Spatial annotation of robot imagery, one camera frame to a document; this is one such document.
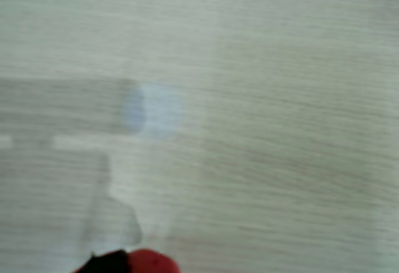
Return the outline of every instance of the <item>black object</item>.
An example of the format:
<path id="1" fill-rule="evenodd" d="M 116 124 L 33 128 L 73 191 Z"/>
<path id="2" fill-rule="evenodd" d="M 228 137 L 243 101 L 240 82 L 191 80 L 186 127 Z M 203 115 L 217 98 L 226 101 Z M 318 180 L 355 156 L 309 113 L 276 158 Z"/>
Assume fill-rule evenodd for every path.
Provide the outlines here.
<path id="1" fill-rule="evenodd" d="M 128 255 L 119 250 L 104 256 L 92 256 L 78 273 L 131 273 Z"/>

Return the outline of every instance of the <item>blurry object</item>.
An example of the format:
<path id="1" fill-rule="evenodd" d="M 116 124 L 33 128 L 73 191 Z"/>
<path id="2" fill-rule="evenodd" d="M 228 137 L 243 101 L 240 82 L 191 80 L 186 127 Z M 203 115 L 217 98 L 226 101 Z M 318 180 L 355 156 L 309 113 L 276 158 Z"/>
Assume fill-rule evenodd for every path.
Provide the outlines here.
<path id="1" fill-rule="evenodd" d="M 148 249 L 115 251 L 92 258 L 75 273 L 179 273 L 170 257 Z"/>
<path id="2" fill-rule="evenodd" d="M 141 229 L 130 206 L 109 197 L 109 159 L 102 151 L 56 150 L 54 136 L 128 135 L 122 106 L 129 80 L 0 80 L 0 241 L 8 272 L 70 270 L 90 251 L 131 246 Z M 24 263 L 13 251 L 29 251 Z"/>

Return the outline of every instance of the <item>red object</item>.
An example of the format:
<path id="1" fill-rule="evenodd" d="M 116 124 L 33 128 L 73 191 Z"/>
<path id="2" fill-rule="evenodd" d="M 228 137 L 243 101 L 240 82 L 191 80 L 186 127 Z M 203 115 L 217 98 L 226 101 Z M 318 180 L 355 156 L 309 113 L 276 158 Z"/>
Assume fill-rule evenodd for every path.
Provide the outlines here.
<path id="1" fill-rule="evenodd" d="M 128 262 L 132 273 L 180 273 L 173 259 L 149 249 L 128 253 Z"/>
<path id="2" fill-rule="evenodd" d="M 180 273 L 177 263 L 170 257 L 149 249 L 126 253 L 116 251 L 92 257 L 74 273 Z"/>

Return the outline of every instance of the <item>light wood grain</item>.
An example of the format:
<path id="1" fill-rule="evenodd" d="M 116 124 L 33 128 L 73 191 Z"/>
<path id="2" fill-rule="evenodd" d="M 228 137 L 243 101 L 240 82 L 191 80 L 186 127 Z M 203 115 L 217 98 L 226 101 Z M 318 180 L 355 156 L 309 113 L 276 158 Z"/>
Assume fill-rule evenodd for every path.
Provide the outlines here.
<path id="1" fill-rule="evenodd" d="M 174 90 L 167 138 L 56 145 L 107 151 L 141 246 L 183 272 L 396 272 L 398 3 L 0 0 L 0 75 Z"/>

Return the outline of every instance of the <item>red cap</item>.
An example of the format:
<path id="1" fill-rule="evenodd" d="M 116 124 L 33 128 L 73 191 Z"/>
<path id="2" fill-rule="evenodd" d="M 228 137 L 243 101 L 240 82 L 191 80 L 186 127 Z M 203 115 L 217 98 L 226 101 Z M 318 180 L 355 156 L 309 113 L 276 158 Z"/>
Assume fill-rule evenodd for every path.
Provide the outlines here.
<path id="1" fill-rule="evenodd" d="M 173 259 L 149 249 L 128 253 L 128 262 L 133 273 L 180 273 Z"/>

